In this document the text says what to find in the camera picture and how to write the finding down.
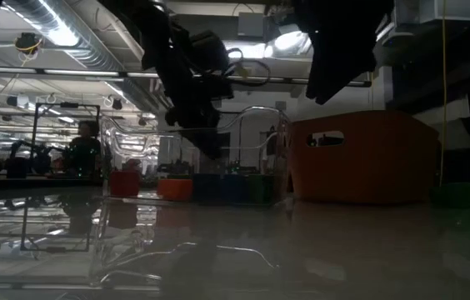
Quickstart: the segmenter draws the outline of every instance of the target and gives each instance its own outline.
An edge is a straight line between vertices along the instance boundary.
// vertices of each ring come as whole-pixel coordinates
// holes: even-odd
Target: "glossy table surface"
[[[0,192],[0,299],[470,299],[470,209],[115,207],[98,190]]]

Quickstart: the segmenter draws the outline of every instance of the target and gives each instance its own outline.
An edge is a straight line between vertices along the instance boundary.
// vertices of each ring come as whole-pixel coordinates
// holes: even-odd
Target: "green container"
[[[441,187],[432,187],[429,197],[435,206],[470,208],[470,182],[456,182]]]

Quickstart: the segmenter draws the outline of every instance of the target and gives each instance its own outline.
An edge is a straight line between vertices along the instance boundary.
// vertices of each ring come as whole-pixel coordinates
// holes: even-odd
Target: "person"
[[[102,144],[96,139],[99,126],[96,121],[81,121],[78,124],[79,137],[70,142],[68,171],[75,176],[92,176],[100,169],[99,158]]]

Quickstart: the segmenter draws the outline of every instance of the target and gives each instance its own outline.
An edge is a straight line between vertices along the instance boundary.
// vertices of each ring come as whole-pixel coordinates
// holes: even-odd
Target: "clear acrylic box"
[[[218,128],[172,131],[122,127],[103,118],[104,194],[191,203],[277,203],[288,183],[288,118],[270,107],[223,116]],[[211,159],[189,137],[206,144],[208,154],[215,148],[219,157]],[[138,191],[123,187],[130,183],[127,178],[135,180],[130,172],[139,174]],[[115,179],[122,173],[128,177]]]

